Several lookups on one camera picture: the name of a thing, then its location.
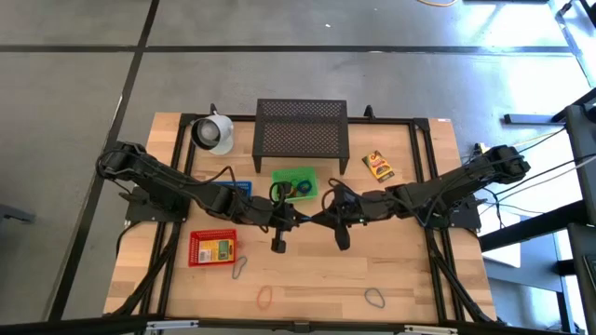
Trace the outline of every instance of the metal clamp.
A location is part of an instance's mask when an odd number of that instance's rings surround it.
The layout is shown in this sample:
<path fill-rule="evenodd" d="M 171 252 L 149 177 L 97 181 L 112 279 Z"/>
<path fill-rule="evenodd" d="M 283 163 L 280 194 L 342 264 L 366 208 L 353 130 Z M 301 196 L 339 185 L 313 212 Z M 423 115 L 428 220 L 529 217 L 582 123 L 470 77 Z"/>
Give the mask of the metal clamp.
<path fill-rule="evenodd" d="M 198 328 L 198 320 L 151 321 L 147 322 L 147 330 Z"/>
<path fill-rule="evenodd" d="M 456 328 L 441 328 L 430 326 L 405 326 L 406 333 L 416 333 L 425 335 L 457 335 Z"/>

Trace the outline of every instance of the snack package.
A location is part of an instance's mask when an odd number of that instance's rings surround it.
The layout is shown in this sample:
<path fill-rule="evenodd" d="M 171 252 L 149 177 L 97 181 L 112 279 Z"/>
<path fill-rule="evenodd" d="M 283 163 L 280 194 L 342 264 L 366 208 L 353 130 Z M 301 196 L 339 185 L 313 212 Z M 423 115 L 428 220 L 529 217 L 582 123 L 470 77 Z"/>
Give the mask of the snack package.
<path fill-rule="evenodd" d="M 234 240 L 207 240 L 198 243 L 198 262 L 213 263 L 234 259 Z"/>
<path fill-rule="evenodd" d="M 387 163 L 386 159 L 378 150 L 364 156 L 362 162 L 369 167 L 369 170 L 379 182 L 386 181 L 395 176 L 393 168 Z"/>

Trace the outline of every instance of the yellow box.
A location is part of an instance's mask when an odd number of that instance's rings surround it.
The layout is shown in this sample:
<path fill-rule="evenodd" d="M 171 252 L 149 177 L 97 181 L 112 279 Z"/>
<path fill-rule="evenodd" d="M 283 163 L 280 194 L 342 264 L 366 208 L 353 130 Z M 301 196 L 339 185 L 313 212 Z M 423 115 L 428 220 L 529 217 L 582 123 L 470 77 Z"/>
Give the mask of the yellow box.
<path fill-rule="evenodd" d="M 362 162 L 369 167 L 369 170 L 379 182 L 386 181 L 395 176 L 393 168 L 387 163 L 386 159 L 378 150 L 362 157 Z"/>

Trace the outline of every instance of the rubber band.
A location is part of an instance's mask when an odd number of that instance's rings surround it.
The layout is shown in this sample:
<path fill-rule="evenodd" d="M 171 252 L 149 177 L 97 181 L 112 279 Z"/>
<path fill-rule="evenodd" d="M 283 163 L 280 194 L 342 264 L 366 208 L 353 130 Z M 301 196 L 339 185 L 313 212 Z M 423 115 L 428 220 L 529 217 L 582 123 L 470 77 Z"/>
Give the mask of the rubber band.
<path fill-rule="evenodd" d="M 240 263 L 240 260 L 244 260 L 244 262 L 238 268 L 237 275 L 234 275 L 236 273 L 236 265 L 238 265 Z M 244 265 L 246 265 L 246 263 L 248 263 L 248 262 L 249 262 L 249 259 L 246 258 L 246 256 L 240 256 L 240 257 L 238 257 L 238 259 L 234 263 L 234 266 L 232 267 L 232 279 L 238 279 L 240 277 L 240 274 L 242 273 L 242 268 L 244 268 Z"/>
<path fill-rule="evenodd" d="M 371 291 L 376 291 L 379 294 L 379 298 L 381 298 L 381 302 L 383 302 L 383 304 L 378 304 L 378 303 L 374 303 L 369 299 L 369 292 Z M 383 298 L 383 294 L 381 294 L 381 291 L 379 290 L 379 288 L 367 288 L 364 291 L 364 299 L 366 300 L 366 302 L 368 304 L 371 304 L 372 306 L 376 307 L 376 308 L 385 308 L 385 298 Z"/>
<path fill-rule="evenodd" d="M 263 294 L 263 291 L 266 288 L 269 288 L 269 301 L 267 302 L 266 305 L 262 305 L 261 304 L 261 294 Z M 265 310 L 265 309 L 269 308 L 269 306 L 271 306 L 272 300 L 273 300 L 273 288 L 272 287 L 270 287 L 269 285 L 265 285 L 261 289 L 259 289 L 259 294 L 257 294 L 257 307 L 259 307 L 260 310 Z"/>

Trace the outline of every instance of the blue object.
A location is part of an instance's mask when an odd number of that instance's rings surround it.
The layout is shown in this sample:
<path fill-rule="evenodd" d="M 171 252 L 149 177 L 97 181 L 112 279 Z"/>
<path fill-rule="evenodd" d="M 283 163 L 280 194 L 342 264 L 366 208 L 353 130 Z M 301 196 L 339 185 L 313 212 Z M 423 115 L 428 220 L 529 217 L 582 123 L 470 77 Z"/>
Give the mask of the blue object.
<path fill-rule="evenodd" d="M 298 185 L 296 185 L 296 190 L 304 195 L 308 194 L 312 189 L 313 184 L 310 183 L 310 181 L 300 181 L 298 182 Z"/>
<path fill-rule="evenodd" d="M 225 186 L 232 186 L 234 187 L 233 181 L 215 181 L 216 184 L 225 185 Z M 245 196 L 252 195 L 252 181 L 236 181 L 236 186 L 240 189 Z"/>

